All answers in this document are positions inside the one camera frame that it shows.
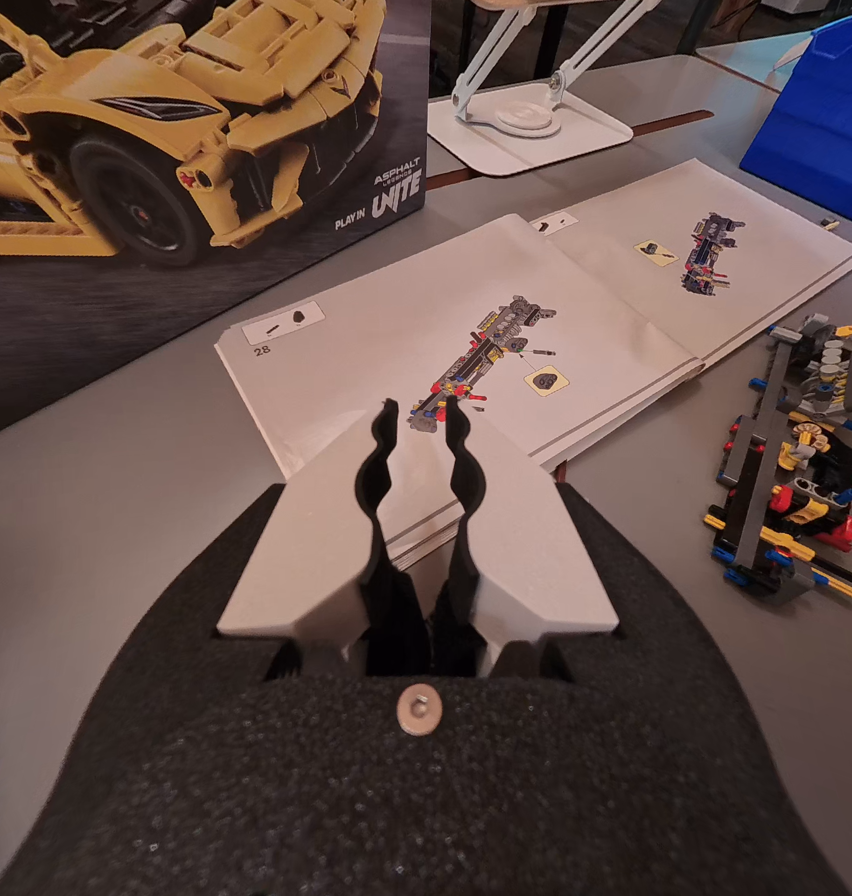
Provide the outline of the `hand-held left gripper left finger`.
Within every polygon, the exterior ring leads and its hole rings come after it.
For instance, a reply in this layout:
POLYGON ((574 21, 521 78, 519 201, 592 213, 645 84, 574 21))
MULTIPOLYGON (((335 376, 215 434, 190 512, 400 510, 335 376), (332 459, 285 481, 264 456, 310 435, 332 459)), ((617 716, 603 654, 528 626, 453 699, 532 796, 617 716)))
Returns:
POLYGON ((372 676, 432 665, 412 581, 394 566, 377 518, 391 487, 398 404, 369 409, 290 476, 232 592, 217 631, 285 637, 343 651, 362 635, 372 676))

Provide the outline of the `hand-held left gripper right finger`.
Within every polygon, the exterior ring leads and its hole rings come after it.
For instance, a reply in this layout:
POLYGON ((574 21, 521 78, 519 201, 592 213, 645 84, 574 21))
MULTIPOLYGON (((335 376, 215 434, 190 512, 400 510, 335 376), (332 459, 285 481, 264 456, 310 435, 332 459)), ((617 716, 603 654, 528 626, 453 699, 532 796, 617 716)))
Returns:
POLYGON ((432 672, 473 678, 555 636, 612 633, 618 615, 567 509, 572 489, 486 417, 447 402, 450 487, 463 514, 432 617, 432 672))

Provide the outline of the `lego car chassis assembly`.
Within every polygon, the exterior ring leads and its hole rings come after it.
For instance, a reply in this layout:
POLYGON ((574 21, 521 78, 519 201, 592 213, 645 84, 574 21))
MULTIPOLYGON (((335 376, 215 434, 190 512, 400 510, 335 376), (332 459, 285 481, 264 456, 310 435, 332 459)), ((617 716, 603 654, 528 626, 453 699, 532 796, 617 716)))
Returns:
POLYGON ((726 497, 704 518, 711 555, 726 580, 773 606, 814 588, 852 599, 852 573, 810 546, 852 551, 852 326, 810 315, 768 335, 767 375, 749 382, 756 407, 723 446, 726 497))

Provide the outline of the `white lego instruction booklet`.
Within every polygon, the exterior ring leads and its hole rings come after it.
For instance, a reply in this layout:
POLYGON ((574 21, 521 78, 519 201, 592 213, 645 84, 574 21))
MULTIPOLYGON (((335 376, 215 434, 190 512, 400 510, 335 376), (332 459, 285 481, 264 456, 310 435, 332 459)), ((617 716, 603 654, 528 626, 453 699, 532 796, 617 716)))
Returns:
POLYGON ((852 243, 697 160, 515 214, 232 326, 216 350, 285 477, 398 403, 378 516, 404 569, 451 538, 456 394, 551 469, 852 270, 852 243))

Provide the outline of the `black lego set box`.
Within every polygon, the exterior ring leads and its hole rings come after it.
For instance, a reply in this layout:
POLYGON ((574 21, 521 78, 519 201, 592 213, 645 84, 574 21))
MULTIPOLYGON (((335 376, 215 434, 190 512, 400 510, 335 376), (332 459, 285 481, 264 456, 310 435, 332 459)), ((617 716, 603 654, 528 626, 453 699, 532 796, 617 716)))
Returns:
POLYGON ((430 29, 0 1, 0 431, 419 210, 430 29))

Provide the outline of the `white folding tablet stand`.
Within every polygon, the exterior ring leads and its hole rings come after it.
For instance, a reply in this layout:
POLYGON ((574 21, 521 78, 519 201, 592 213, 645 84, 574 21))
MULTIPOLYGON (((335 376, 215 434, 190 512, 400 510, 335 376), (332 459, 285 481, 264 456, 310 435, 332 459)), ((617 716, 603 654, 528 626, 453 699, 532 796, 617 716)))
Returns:
POLYGON ((552 1, 476 1, 500 12, 494 27, 461 73, 450 98, 432 102, 429 136, 467 167, 488 176, 515 175, 628 142, 633 131, 568 92, 568 88, 630 27, 658 6, 626 1, 563 62, 547 83, 533 81, 479 92, 518 33, 552 1))

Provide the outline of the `blue plastic bin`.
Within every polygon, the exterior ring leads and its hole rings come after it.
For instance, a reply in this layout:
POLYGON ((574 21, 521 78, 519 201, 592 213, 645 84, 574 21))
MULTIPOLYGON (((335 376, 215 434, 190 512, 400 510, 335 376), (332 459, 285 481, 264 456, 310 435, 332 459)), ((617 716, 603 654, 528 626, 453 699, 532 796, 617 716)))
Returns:
POLYGON ((813 32, 740 168, 852 220, 852 16, 813 32))

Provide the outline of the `white printed paper sheet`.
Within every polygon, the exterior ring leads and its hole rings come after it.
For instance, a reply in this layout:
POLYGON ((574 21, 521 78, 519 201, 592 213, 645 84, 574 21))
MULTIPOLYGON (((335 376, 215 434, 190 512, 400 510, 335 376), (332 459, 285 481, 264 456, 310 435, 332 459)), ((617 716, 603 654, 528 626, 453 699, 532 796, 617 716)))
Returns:
POLYGON ((810 46, 810 43, 814 37, 813 32, 809 32, 808 36, 802 39, 800 42, 796 43, 793 47, 787 50, 772 66, 773 71, 777 71, 788 64, 791 64, 801 58, 804 54, 805 50, 810 46))

